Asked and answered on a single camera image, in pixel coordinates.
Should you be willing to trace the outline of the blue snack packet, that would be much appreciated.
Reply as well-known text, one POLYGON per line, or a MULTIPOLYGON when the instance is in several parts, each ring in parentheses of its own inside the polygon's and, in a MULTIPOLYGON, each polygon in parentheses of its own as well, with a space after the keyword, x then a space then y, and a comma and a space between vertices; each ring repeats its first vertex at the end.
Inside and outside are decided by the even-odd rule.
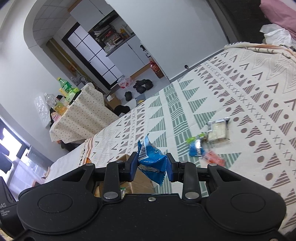
POLYGON ((137 142, 138 147, 138 168, 151 181, 162 185, 167 166, 167 157, 149 140, 149 134, 144 140, 137 142))

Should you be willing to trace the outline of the red snack packet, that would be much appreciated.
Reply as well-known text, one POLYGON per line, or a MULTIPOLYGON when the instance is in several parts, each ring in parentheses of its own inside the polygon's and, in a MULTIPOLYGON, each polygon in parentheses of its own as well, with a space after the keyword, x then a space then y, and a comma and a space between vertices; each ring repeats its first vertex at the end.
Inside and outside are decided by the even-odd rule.
POLYGON ((222 159, 219 155, 217 155, 213 151, 207 151, 203 158, 209 163, 209 164, 217 164, 219 166, 225 166, 225 160, 222 159))

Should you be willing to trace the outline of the lime green snack packet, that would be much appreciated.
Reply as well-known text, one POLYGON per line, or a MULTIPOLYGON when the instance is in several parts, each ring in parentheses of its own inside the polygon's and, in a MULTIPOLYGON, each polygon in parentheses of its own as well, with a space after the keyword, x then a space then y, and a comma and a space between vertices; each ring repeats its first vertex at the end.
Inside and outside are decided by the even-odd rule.
POLYGON ((186 143, 191 144, 192 142, 194 142, 196 140, 206 140, 206 139, 207 139, 207 134, 206 133, 200 133, 197 136, 190 137, 190 138, 186 139, 186 143))

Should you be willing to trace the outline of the white rice cracker packet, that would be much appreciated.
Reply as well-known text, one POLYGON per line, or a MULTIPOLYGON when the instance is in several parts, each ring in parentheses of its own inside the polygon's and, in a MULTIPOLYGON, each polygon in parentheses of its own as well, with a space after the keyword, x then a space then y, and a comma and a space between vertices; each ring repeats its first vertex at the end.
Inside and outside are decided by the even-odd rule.
POLYGON ((229 120, 229 117, 225 117, 207 122, 207 141, 209 143, 216 144, 229 140, 229 120))

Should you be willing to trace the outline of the dotted tablecloth table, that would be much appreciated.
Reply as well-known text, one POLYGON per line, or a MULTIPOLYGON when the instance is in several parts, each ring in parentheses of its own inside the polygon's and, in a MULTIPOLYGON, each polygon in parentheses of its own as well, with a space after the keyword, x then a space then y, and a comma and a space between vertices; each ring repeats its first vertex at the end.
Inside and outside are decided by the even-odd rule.
POLYGON ((76 142, 94 136, 116 120, 118 116, 106 107, 103 94, 88 83, 51 126, 49 134, 53 142, 76 142))

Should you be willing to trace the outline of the small cardboard box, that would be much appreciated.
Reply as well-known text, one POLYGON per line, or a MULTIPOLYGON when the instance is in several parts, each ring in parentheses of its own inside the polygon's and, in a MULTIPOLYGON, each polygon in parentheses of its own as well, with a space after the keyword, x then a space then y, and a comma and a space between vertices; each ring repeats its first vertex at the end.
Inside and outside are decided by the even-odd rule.
POLYGON ((104 103, 107 108, 114 110, 117 106, 121 105, 121 101, 115 94, 109 94, 104 97, 104 103))

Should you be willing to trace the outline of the single black shoe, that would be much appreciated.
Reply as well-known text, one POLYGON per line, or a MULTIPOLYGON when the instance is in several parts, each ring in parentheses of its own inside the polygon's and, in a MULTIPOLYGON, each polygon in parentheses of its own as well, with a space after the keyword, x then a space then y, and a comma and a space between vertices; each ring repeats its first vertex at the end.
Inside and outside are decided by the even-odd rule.
POLYGON ((125 100, 126 100, 127 102, 129 102, 129 101, 132 100, 132 93, 131 93, 130 91, 127 91, 127 92, 125 93, 125 100))

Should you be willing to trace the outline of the black shoes pile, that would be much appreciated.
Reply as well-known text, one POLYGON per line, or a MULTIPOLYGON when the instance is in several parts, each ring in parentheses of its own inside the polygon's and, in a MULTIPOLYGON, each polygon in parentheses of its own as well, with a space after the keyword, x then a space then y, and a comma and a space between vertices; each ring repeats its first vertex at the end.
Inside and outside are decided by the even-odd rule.
POLYGON ((150 90, 153 87, 153 83, 149 79, 137 80, 133 88, 140 94, 150 90))

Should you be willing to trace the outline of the red white plastic bag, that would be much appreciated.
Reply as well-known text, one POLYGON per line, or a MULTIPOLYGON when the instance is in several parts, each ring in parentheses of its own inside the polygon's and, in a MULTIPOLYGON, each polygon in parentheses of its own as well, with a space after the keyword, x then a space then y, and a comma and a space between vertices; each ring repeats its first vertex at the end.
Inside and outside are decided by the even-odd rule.
POLYGON ((125 89, 125 88, 129 87, 133 83, 133 79, 130 78, 130 77, 125 77, 123 75, 118 79, 117 83, 118 83, 120 88, 125 89))

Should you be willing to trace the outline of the yellow drink bottle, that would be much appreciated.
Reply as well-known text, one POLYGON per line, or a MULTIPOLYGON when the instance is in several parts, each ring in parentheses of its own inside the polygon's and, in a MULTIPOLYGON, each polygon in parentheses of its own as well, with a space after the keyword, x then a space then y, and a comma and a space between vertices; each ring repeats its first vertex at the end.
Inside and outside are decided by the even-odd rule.
POLYGON ((44 93, 44 98, 46 103, 60 116, 62 116, 67 111, 67 107, 53 94, 44 93))

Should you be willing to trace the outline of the green soda bottle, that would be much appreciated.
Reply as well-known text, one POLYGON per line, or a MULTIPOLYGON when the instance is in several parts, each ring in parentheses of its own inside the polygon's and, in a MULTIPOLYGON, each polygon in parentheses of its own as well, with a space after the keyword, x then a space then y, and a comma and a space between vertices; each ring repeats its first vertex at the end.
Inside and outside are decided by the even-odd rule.
POLYGON ((73 89, 72 85, 65 79, 62 79, 61 77, 57 78, 57 81, 59 82, 61 88, 63 89, 63 92, 65 95, 68 95, 69 92, 73 89))

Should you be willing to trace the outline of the white cabinet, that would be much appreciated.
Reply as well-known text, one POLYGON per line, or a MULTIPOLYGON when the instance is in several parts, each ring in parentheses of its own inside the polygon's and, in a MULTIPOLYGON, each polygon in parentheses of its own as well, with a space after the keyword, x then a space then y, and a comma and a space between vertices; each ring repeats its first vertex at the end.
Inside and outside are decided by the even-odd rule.
POLYGON ((110 71, 117 79, 123 75, 130 77, 149 64, 149 59, 140 45, 140 39, 133 35, 106 54, 114 64, 110 71))

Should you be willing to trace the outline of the black framed glass door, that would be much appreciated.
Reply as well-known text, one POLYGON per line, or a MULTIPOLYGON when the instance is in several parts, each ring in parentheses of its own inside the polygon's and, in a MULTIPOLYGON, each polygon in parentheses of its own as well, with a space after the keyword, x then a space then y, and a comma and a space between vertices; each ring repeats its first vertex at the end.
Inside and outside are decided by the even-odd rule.
POLYGON ((122 76, 121 71, 79 23, 74 24, 62 41, 107 90, 111 90, 117 84, 122 76))

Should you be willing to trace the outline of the black headboard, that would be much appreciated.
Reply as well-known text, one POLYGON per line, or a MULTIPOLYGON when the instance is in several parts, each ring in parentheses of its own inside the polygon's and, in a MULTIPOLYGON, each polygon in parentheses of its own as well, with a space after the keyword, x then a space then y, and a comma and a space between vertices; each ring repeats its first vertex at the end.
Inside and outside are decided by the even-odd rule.
POLYGON ((260 9, 260 0, 208 0, 229 43, 262 43, 260 29, 270 24, 260 9))

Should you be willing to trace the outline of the pink pillow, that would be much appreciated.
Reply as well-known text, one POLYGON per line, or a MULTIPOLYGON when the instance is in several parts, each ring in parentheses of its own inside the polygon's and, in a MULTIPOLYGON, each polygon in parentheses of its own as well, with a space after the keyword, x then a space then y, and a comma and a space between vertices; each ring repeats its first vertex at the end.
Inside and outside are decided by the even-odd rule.
POLYGON ((288 30, 295 39, 295 1, 261 0, 259 7, 271 23, 288 30))

